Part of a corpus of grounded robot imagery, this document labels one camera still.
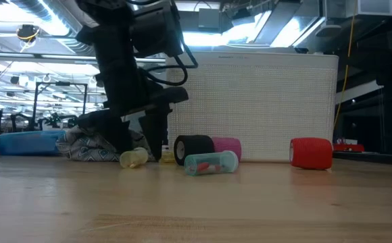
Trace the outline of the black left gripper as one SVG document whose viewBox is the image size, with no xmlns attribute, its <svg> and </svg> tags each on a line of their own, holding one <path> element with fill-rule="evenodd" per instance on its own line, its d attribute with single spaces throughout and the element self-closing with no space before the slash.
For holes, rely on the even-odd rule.
<svg viewBox="0 0 392 243">
<path fill-rule="evenodd" d="M 93 111 L 77 118 L 80 128 L 100 135 L 119 153 L 132 149 L 129 123 L 121 116 L 145 111 L 139 118 L 143 134 L 156 161 L 162 157 L 162 145 L 167 137 L 167 116 L 170 103 L 189 99 L 182 85 L 188 79 L 187 69 L 179 55 L 189 52 L 179 30 L 94 30 L 93 47 L 100 73 L 96 79 L 104 85 L 107 101 L 104 110 Z M 165 53 L 175 58 L 175 65 L 149 68 L 138 67 L 137 57 Z M 181 69 L 180 82 L 160 80 L 152 71 Z"/>
</svg>

